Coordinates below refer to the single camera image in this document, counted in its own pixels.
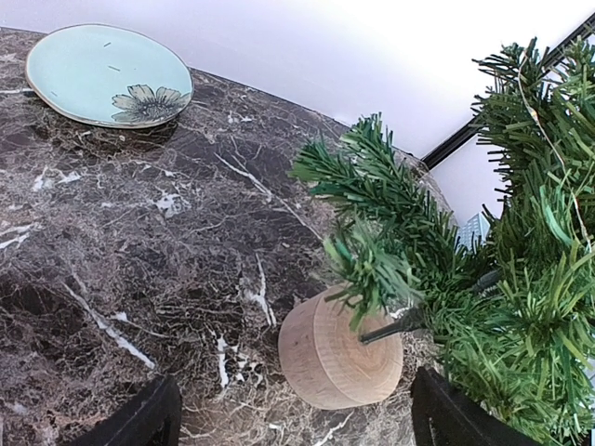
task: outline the green pine needles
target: green pine needles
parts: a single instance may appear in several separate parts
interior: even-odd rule
[[[565,445],[594,426],[595,46],[576,42],[553,73],[544,57],[533,40],[478,62],[495,80],[475,104],[480,142],[496,146],[505,183],[502,216],[487,214],[490,236],[472,250],[395,162],[379,115],[339,153],[306,145],[292,175],[337,209],[325,248],[350,284],[335,298],[354,309],[352,328],[387,306],[421,310],[451,383],[536,441]]]

